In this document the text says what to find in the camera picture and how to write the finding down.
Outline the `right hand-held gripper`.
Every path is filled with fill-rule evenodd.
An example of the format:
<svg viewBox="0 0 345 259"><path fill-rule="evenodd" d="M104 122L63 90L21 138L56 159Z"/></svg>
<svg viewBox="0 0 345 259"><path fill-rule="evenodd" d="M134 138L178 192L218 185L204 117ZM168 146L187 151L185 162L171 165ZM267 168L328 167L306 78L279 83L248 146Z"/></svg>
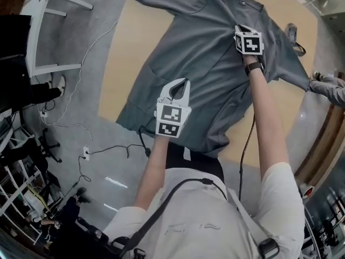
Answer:
<svg viewBox="0 0 345 259"><path fill-rule="evenodd" d="M263 55L264 43L262 34L251 27L240 24L236 25L234 41L236 50L242 55Z"/></svg>

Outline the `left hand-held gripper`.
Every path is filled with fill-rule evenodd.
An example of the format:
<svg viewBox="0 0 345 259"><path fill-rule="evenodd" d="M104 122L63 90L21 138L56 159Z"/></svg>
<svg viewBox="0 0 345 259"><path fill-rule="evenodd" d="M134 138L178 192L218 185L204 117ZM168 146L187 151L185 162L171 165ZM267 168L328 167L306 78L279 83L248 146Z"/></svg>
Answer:
<svg viewBox="0 0 345 259"><path fill-rule="evenodd" d="M155 111L157 135L180 137L191 113L190 86L188 79L180 78L163 87Z"/></svg>

